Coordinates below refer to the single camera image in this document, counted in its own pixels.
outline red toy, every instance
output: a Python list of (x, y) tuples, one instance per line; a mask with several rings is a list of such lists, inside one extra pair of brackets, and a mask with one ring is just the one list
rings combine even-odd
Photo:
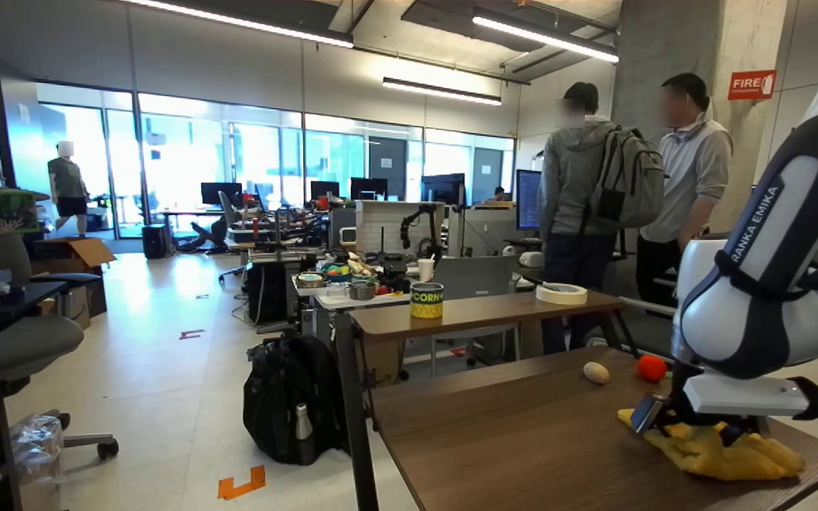
[(665, 360), (657, 356), (643, 355), (640, 357), (639, 363), (636, 363), (636, 371), (639, 372), (639, 376), (642, 376), (643, 380), (658, 383), (665, 379), (665, 375), (668, 373), (668, 365), (666, 365)]

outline man in white shirt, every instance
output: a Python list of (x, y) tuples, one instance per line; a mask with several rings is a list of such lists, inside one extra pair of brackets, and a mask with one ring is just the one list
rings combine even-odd
[(721, 200), (734, 144), (724, 126), (711, 119), (711, 98), (702, 78), (684, 72), (662, 84), (665, 122), (665, 206), (655, 222), (640, 230), (636, 245), (636, 284), (640, 297), (675, 307), (672, 288), (656, 278), (676, 280), (681, 253), (700, 235)]

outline white floor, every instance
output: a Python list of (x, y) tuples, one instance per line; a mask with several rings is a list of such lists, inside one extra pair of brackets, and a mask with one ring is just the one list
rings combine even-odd
[[(109, 312), (94, 318), (84, 343), (36, 375), (7, 407), (12, 421), (57, 407), (72, 414), (69, 433), (114, 433), (115, 459), (95, 449), (65, 451), (61, 488), (26, 486), (30, 511), (208, 511), (210, 509), (355, 509), (349, 458), (328, 452), (313, 466), (282, 466), (262, 455), (241, 425), (241, 386), (258, 343), (230, 316), (236, 281), (217, 273), (234, 256), (179, 255), (147, 261), (121, 255), (105, 271)], [(182, 331), (204, 330), (179, 340)], [(818, 382), (818, 361), (785, 374)], [(818, 436), (818, 421), (796, 423)], [(371, 434), (381, 508), (416, 511), (379, 436)], [(232, 501), (217, 498), (220, 479), (246, 482), (266, 466), (265, 488)], [(818, 510), (818, 493), (795, 509)]]

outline yellow mug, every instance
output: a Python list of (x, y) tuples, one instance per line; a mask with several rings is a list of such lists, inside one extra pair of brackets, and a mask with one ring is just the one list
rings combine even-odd
[(409, 313), (413, 317), (432, 319), (444, 316), (444, 285), (416, 282), (410, 287)]

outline gray backpack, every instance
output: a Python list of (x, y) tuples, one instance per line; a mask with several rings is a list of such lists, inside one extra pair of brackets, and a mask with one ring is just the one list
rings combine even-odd
[(595, 191), (582, 214), (609, 220), (618, 229), (648, 226), (662, 212), (665, 169), (655, 144), (636, 128), (617, 126), (604, 137), (604, 156)]

